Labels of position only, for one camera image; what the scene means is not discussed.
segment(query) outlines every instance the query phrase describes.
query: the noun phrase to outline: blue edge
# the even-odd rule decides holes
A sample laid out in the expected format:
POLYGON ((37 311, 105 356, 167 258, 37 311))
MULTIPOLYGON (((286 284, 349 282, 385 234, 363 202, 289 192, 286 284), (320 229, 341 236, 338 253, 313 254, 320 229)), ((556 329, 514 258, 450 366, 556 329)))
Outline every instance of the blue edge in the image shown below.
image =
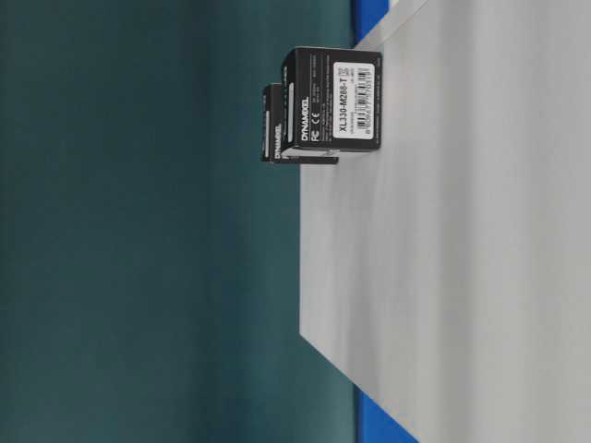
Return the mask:
MULTIPOLYGON (((389 0, 353 0, 356 44, 378 24, 389 8, 389 0)), ((359 388, 356 388, 356 402, 357 443, 417 443, 359 388)))

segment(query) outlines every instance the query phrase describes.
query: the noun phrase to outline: gray tabletop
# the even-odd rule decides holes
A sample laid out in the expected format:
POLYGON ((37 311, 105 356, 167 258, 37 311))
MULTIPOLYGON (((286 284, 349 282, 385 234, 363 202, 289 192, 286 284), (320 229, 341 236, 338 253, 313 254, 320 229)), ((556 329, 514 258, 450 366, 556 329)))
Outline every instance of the gray tabletop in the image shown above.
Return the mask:
POLYGON ((401 0, 381 150, 301 169, 300 332, 422 442, 589 438, 589 23, 401 0))

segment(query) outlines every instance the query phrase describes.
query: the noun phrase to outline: dynamixel box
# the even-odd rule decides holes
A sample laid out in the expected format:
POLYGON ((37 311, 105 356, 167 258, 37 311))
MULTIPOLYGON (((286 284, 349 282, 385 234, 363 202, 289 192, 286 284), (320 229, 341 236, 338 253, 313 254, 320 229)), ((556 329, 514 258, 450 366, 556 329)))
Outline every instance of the dynamixel box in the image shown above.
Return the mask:
POLYGON ((263 162, 296 164, 336 164, 338 162, 335 157, 284 157, 281 130, 282 97, 279 83, 272 83, 263 90, 262 103, 263 134, 260 159, 263 162))
POLYGON ((297 47, 282 64, 283 154, 347 156, 381 143, 380 53, 297 47))

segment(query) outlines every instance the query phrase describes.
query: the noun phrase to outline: barcode sticker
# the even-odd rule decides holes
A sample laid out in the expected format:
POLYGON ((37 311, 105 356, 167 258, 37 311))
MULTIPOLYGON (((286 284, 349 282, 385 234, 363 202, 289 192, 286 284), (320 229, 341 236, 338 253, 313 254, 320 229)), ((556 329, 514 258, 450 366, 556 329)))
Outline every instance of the barcode sticker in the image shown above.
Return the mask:
POLYGON ((375 69, 371 63, 333 65, 333 137, 373 138, 375 69))

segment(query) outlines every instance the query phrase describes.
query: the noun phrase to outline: dark green backdrop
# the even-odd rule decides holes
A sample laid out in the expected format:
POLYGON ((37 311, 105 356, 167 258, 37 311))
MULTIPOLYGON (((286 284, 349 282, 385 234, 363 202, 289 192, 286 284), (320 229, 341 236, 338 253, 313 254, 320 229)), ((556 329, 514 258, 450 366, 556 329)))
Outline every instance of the dark green backdrop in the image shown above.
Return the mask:
POLYGON ((0 441, 351 442, 259 92, 348 2, 0 0, 0 441))

